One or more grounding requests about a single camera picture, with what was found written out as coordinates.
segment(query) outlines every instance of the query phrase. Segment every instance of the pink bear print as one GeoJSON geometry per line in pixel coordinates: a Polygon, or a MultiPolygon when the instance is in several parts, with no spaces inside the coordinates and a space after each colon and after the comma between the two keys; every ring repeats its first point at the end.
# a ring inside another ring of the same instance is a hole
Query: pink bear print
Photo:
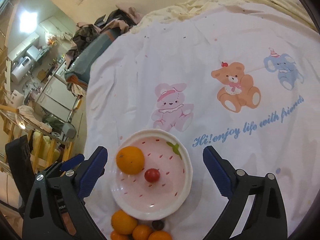
{"type": "Polygon", "coordinates": [[[156,87],[155,93],[158,97],[157,110],[151,116],[155,121],[153,128],[162,129],[167,132],[175,127],[183,132],[188,128],[193,119],[193,104],[184,104],[185,96],[183,90],[186,84],[160,84],[156,87]]]}

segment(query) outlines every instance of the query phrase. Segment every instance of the blue elephant print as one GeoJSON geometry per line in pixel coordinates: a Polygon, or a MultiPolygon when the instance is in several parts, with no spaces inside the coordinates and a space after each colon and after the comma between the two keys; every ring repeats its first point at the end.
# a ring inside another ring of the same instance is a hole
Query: blue elephant print
{"type": "Polygon", "coordinates": [[[270,56],[266,57],[263,61],[266,70],[272,73],[278,71],[280,84],[287,90],[294,88],[297,79],[302,84],[304,78],[297,69],[294,59],[288,54],[280,56],[273,48],[269,48],[269,50],[271,51],[270,56]]]}

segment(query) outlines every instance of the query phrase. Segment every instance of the blue gripper pad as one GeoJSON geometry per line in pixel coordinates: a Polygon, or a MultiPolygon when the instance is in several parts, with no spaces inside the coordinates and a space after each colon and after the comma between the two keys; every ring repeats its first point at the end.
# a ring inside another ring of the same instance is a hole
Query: blue gripper pad
{"type": "Polygon", "coordinates": [[[78,154],[74,156],[73,158],[63,162],[61,164],[60,170],[61,171],[68,171],[71,170],[72,168],[76,167],[78,164],[84,161],[84,155],[83,154],[78,154]]]}
{"type": "Polygon", "coordinates": [[[221,195],[230,199],[236,187],[236,170],[212,146],[204,148],[203,161],[221,195]]]}
{"type": "Polygon", "coordinates": [[[83,161],[76,170],[75,187],[78,197],[88,197],[108,160],[108,151],[99,146],[88,160],[83,161]]]}

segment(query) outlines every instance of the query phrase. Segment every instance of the pile of clothes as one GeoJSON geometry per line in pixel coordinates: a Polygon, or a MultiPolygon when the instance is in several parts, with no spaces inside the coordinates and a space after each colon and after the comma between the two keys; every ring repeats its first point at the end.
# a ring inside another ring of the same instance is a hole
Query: pile of clothes
{"type": "Polygon", "coordinates": [[[66,53],[65,79],[68,89],[74,94],[85,95],[90,79],[92,63],[121,34],[137,25],[143,15],[127,4],[117,4],[117,10],[94,24],[78,23],[72,38],[74,46],[66,53]]]}

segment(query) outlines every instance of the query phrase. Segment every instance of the green leaf design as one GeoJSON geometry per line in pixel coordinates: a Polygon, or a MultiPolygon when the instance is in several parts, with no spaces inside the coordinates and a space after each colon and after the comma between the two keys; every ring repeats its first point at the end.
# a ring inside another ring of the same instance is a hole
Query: green leaf design
{"type": "Polygon", "coordinates": [[[180,154],[180,152],[179,152],[179,144],[175,144],[175,145],[173,145],[173,143],[171,143],[171,142],[167,142],[167,145],[169,145],[170,147],[172,147],[172,151],[176,154],[176,155],[178,155],[179,157],[180,157],[180,159],[182,159],[182,156],[181,156],[181,154],[180,154]]]}

